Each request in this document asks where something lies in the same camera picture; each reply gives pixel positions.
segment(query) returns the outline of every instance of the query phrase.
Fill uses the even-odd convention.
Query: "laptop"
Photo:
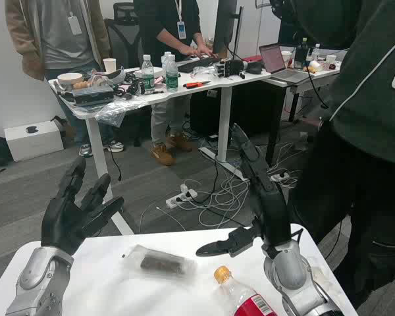
[[[259,47],[265,70],[272,74],[271,78],[298,84],[309,79],[309,74],[286,69],[282,58],[281,48],[278,44],[271,44]]]

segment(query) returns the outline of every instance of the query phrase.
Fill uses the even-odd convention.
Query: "white wall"
[[[121,0],[101,0],[104,18],[113,17],[113,4],[116,2]],[[197,2],[203,36],[215,35],[218,1]],[[239,0],[239,5],[245,6],[245,12],[238,53],[240,56],[256,55],[258,43],[277,40],[279,21],[272,18],[270,8],[257,11],[254,0]],[[262,32],[259,38],[260,22]],[[22,72],[21,56],[14,51],[7,31],[4,1],[0,1],[0,136],[3,136],[4,128],[43,122],[55,115],[63,116],[63,113],[47,84],[31,79]]]

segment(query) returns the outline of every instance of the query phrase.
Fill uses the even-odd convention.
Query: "barcode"
[[[256,296],[252,297],[251,300],[256,304],[257,308],[260,309],[263,316],[266,316],[266,315],[272,313],[272,309],[268,306],[268,304],[265,302],[265,300],[260,295],[256,295]]]

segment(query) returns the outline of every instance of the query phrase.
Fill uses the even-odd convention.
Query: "keyboard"
[[[221,58],[214,58],[214,57],[202,58],[198,61],[192,61],[188,64],[179,66],[178,71],[189,74],[189,73],[193,72],[193,69],[195,67],[209,67],[209,66],[219,62],[220,60],[221,60]]]

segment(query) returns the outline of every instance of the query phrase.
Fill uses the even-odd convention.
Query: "white table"
[[[301,227],[292,225],[292,232]],[[215,269],[226,265],[233,276],[253,287],[278,313],[286,316],[281,296],[263,272],[264,256],[260,238],[238,257],[196,257],[201,246],[225,240],[231,229],[199,232],[176,232],[87,239],[74,256],[70,283],[63,300],[63,316],[202,316],[225,315],[220,302],[223,297],[213,278]],[[122,254],[140,244],[144,247],[181,255],[197,261],[197,275],[190,282],[174,282],[152,278],[132,278],[123,267]],[[14,299],[16,280],[32,251],[32,242],[21,247],[0,279],[0,316]],[[336,281],[307,231],[300,242],[302,255],[311,263],[315,280],[328,292],[345,316],[357,313]]]
[[[137,68],[126,69],[126,72],[131,72]],[[218,142],[218,157],[217,160],[222,162],[222,166],[228,170],[235,172],[240,178],[243,178],[240,171],[237,171],[233,166],[226,164],[226,151],[228,147],[228,130],[230,127],[230,110],[231,110],[231,97],[232,97],[232,87],[238,86],[240,84],[247,84],[249,82],[254,82],[258,80],[264,80],[271,76],[268,72],[263,71],[261,74],[246,74],[246,79],[241,79],[239,76],[231,76],[230,78],[216,78],[214,76],[207,75],[208,80],[211,81],[210,84],[204,85],[200,88],[186,89],[183,87],[184,84],[196,81],[203,81],[202,76],[199,79],[193,79],[190,74],[181,74],[182,76],[178,80],[178,91],[177,92],[165,92],[153,95],[141,95],[140,97],[147,102],[147,105],[152,105],[164,101],[168,101],[174,97],[180,97],[182,95],[188,95],[196,92],[202,92],[205,90],[211,90],[216,88],[222,88],[222,99],[221,99],[221,112],[219,119],[219,142]],[[54,81],[50,80],[49,84],[51,89],[56,93],[54,87]],[[68,106],[68,108],[74,113],[74,115],[80,119],[86,121],[86,126],[88,127],[88,134],[90,137],[90,142],[93,151],[93,158],[95,161],[95,167],[97,169],[98,177],[103,174],[108,173],[107,163],[105,161],[103,146],[101,142],[101,134],[99,133],[99,127],[95,115],[97,112],[85,112],[79,111],[71,103],[69,103],[64,98],[61,98],[63,102]],[[201,148],[202,152],[210,157],[212,160],[215,158],[215,154],[209,148]],[[110,200],[113,197],[113,192],[111,186],[109,186],[107,195],[105,196],[105,201]],[[120,213],[117,213],[113,218],[113,222],[120,230],[123,235],[132,234],[132,229],[127,225],[126,221],[123,219]]]
[[[338,67],[335,70],[328,70],[328,71],[324,70],[312,74],[313,84],[316,89],[321,88],[323,86],[327,86],[331,84],[334,80],[336,80],[336,78],[340,74],[340,64],[338,64],[337,66]],[[269,135],[270,140],[266,152],[266,162],[268,162],[268,164],[271,165],[273,161],[275,146],[277,144],[276,139],[280,128],[282,109],[284,107],[284,102],[286,99],[285,95],[287,93],[287,89],[290,88],[290,92],[294,95],[292,100],[291,110],[290,110],[290,116],[288,118],[289,122],[293,122],[296,114],[296,109],[297,109],[297,104],[300,94],[312,90],[313,86],[310,82],[310,79],[299,82],[298,84],[291,84],[289,82],[277,80],[274,78],[268,78],[263,81],[275,87],[276,90],[279,90],[279,92],[277,92],[276,94],[279,94],[281,96],[280,101],[277,100],[277,102],[279,102],[278,105],[276,107],[273,107],[273,114],[271,117],[271,132]]]

